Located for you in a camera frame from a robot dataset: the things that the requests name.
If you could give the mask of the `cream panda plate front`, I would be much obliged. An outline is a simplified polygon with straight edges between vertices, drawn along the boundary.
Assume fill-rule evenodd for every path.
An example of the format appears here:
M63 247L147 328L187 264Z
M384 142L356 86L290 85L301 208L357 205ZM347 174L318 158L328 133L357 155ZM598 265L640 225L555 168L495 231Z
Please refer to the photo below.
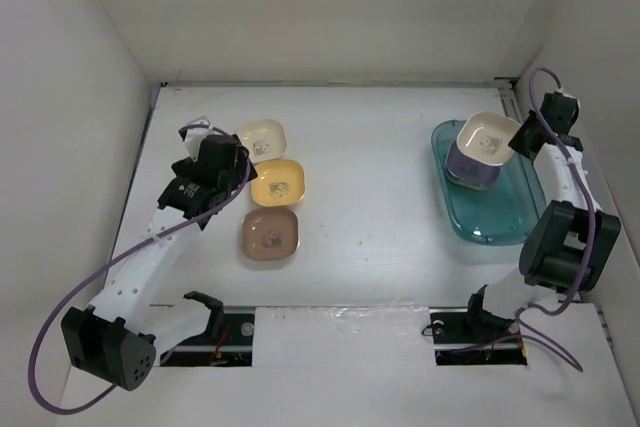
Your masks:
M456 146L466 157L487 166L501 167L515 151L509 142L521 124L494 112L479 112L470 116L456 138Z

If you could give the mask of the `yellow panda plate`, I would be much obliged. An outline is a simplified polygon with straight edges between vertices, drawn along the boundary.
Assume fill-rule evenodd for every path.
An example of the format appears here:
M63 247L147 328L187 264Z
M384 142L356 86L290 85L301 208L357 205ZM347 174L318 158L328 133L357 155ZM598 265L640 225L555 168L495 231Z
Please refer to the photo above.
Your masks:
M261 207L286 207L305 195L302 166L290 159L270 160L256 166L257 177L250 183L252 200Z

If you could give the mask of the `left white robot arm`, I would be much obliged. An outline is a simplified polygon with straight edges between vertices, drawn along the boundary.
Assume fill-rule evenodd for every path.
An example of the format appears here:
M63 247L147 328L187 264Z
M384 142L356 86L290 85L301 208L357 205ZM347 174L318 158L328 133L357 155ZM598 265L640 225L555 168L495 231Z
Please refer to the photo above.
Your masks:
M147 246L128 256L83 310L70 308L61 330L74 367L127 391L138 388L162 354L195 337L222 334L223 304L191 291L162 314L151 303L180 255L255 170L237 136L210 133L194 157L173 164L174 179L158 199Z

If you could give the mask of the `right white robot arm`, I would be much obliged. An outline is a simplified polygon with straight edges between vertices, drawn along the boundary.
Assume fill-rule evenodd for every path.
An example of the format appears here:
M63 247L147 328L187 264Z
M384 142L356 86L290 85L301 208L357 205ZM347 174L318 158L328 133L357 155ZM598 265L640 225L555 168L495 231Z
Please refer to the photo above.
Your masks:
M570 133L579 110L578 100L562 89L547 93L509 140L533 162L547 206L517 269L471 295L462 328L473 340L513 338L510 329L527 310L557 317L601 277L621 222L603 211L589 187L582 142Z

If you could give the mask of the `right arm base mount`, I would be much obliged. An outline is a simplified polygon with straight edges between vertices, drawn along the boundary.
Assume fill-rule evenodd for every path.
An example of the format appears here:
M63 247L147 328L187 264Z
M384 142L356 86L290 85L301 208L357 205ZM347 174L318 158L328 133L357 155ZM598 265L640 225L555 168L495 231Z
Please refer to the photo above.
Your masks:
M476 331L468 324L464 308L431 309L421 335L432 341L439 367L528 364L521 340L509 328Z

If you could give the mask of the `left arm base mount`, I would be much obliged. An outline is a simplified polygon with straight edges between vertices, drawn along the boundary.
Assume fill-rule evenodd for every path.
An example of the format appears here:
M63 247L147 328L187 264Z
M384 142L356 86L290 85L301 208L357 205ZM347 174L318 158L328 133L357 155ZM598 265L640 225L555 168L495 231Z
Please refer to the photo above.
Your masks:
M218 333L191 337L160 357L161 367L251 367L255 310L226 309Z

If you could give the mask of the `cream panda plate back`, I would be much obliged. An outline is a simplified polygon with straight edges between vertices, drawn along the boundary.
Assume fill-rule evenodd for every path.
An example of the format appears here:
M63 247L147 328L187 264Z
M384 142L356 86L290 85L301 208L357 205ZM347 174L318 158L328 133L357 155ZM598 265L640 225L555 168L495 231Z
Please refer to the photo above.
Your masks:
M284 128L276 120L267 119L245 124L236 134L248 149L252 163L279 159L287 149Z

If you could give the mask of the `brown panda plate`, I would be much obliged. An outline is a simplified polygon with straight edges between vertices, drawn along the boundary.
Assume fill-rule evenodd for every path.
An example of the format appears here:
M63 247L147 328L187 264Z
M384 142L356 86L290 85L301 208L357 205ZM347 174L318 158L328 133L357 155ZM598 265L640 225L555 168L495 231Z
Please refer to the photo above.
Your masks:
M299 222L286 207L263 207L243 221L242 250L253 261L279 261L292 256L299 245Z

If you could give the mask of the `teal plastic bin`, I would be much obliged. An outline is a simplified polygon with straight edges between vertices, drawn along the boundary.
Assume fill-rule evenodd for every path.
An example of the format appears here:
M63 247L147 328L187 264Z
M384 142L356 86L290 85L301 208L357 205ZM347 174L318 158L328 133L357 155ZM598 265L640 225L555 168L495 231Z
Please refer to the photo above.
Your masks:
M515 155L500 168L496 182L472 189L451 180L446 157L464 122L449 120L431 134L435 171L453 231L480 245L523 243L546 208L546 200L532 163Z

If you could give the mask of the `cream panda plate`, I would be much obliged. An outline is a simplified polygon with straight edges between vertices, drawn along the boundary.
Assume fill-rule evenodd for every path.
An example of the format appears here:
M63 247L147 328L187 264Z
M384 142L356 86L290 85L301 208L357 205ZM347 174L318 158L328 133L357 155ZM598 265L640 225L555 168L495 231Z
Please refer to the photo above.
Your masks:
M494 112L479 112L470 116L456 138L456 146L466 157L487 166L501 167L515 151L509 142L521 124Z
M276 120L267 119L245 124L236 134L248 149L252 163L279 159L287 149L284 128Z

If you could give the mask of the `purple panda plate back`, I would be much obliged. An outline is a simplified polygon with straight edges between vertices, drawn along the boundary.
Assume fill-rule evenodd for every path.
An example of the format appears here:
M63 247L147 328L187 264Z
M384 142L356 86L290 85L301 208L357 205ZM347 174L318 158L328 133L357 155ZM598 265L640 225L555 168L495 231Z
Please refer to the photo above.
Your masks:
M486 190L498 181L500 171L498 166L489 166L462 154L456 142L451 143L445 159L445 172L451 182L469 189Z

